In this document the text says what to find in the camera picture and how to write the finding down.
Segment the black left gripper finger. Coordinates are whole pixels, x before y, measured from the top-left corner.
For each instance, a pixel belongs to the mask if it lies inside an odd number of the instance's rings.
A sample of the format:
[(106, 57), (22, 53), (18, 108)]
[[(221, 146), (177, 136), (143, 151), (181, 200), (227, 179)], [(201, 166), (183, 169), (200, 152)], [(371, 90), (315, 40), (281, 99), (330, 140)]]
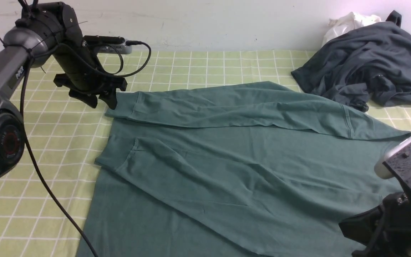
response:
[(87, 106), (91, 107), (92, 109), (95, 109), (97, 107), (98, 98), (96, 95), (87, 95), (87, 94), (83, 94), (83, 93), (77, 92), (72, 89), (69, 91), (68, 95), (71, 98), (75, 98), (85, 103)]
[(99, 99), (104, 101), (109, 109), (114, 110), (117, 106), (117, 97), (116, 97), (116, 90), (109, 90), (109, 91), (104, 91), (98, 96)]

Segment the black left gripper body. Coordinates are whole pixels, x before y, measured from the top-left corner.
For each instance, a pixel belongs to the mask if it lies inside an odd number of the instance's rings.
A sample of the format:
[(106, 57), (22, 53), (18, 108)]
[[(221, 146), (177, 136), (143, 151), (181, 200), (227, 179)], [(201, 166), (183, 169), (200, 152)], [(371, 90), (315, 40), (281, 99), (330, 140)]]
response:
[(17, 41), (28, 52), (33, 66), (42, 66), (54, 57), (63, 70), (54, 83), (83, 94), (101, 94), (127, 89), (125, 78), (105, 71), (97, 54), (83, 42), (75, 10), (64, 2), (20, 2), (21, 17), (16, 20)]

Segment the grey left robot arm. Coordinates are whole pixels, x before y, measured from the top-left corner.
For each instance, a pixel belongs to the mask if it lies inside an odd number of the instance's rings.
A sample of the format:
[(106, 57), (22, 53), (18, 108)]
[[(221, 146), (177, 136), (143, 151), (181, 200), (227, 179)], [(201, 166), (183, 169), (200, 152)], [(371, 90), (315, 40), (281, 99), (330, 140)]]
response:
[(58, 87), (95, 108), (98, 99), (110, 109), (117, 104), (116, 91), (125, 91), (122, 77), (104, 71), (93, 45), (87, 44), (74, 9), (63, 2), (27, 5), (21, 1), (22, 15), (5, 34), (0, 51), (0, 178), (21, 159), (26, 142), (24, 120), (10, 102), (17, 86), (27, 83), (32, 68), (39, 68), (52, 56), (63, 70), (54, 78)]

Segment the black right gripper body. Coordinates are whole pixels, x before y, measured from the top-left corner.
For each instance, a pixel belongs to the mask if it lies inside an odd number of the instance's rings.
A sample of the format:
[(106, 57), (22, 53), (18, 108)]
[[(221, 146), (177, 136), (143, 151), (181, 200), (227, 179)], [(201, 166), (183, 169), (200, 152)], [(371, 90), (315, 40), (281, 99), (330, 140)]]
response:
[(402, 191), (339, 223), (346, 238), (365, 246), (353, 251), (353, 257), (411, 257), (411, 157), (390, 157), (382, 164)]

